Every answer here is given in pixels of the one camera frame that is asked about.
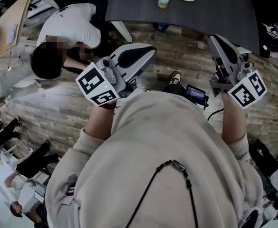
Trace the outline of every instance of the black table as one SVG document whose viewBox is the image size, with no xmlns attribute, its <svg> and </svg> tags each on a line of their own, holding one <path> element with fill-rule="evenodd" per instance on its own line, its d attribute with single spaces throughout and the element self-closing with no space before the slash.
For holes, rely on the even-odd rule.
<svg viewBox="0 0 278 228">
<path fill-rule="evenodd" d="M 219 34 L 232 43 L 259 54 L 259 35 L 251 0 L 109 0 L 107 21 L 166 23 Z"/>
</svg>

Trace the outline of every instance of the floor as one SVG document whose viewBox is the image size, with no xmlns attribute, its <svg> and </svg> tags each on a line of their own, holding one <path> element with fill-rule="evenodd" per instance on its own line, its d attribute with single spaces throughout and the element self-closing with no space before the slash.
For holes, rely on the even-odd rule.
<svg viewBox="0 0 278 228">
<path fill-rule="evenodd" d="M 174 71 L 182 74 L 182 84 L 191 84 L 206 91 L 209 107 L 205 110 L 208 117 L 212 112 L 223 108 L 221 97 L 214 98 L 208 81 L 215 72 L 215 64 L 209 52 L 207 37 L 189 29 L 170 27 L 165 32 L 155 31 L 148 24 L 126 24 L 133 37 L 133 42 L 149 43 L 157 48 L 157 58 L 138 78 L 138 92 L 144 88 L 163 90 Z M 118 32 L 111 32 L 119 45 L 126 41 Z M 22 60 L 0 61 L 0 71 L 7 67 L 29 66 L 29 54 L 32 47 L 15 47 L 11 55 L 21 53 Z M 248 134 L 260 138 L 270 149 L 278 154 L 278 62 L 263 59 L 250 54 L 250 62 L 255 63 L 268 88 L 266 95 L 246 112 Z M 28 142 L 28 136 L 21 132 L 22 140 L 13 141 L 18 145 L 16 155 L 21 157 L 28 152 L 28 147 L 37 148 L 43 141 L 52 141 L 51 152 L 63 155 L 72 147 L 79 131 L 85 126 L 92 104 L 82 95 L 75 82 L 76 75 L 67 71 L 56 80 L 45 81 L 44 89 L 38 93 L 10 102 L 0 116 L 8 123 L 18 115 L 34 145 Z M 210 119 L 211 125 L 220 133 L 223 113 Z"/>
</svg>

